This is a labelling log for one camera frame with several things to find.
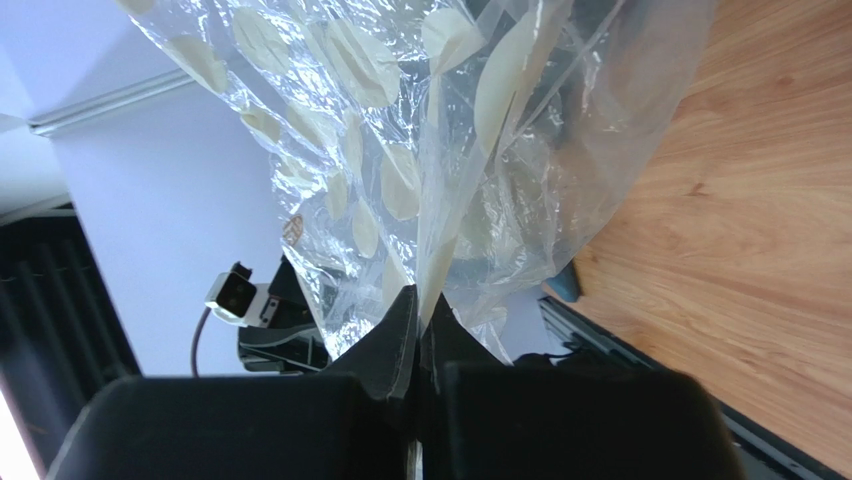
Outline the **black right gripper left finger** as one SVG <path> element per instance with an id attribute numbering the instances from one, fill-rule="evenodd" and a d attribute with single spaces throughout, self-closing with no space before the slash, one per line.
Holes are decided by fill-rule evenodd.
<path id="1" fill-rule="evenodd" d="M 326 369 L 117 380 L 81 411 L 52 479 L 410 479 L 418 292 Z"/>

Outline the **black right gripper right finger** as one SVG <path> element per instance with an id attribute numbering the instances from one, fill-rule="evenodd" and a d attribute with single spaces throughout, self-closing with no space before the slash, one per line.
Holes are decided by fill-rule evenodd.
<path id="1" fill-rule="evenodd" d="M 571 355 L 509 366 L 445 298 L 419 303 L 427 479 L 741 479 L 716 401 L 671 370 Z"/>

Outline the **clear polka dot zip bag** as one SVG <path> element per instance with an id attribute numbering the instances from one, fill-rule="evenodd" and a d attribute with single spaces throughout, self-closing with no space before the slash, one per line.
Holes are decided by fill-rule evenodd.
<path id="1" fill-rule="evenodd" d="M 339 357 L 402 287 L 499 358 L 659 146 L 712 1 L 126 1 L 273 163 L 282 247 Z"/>

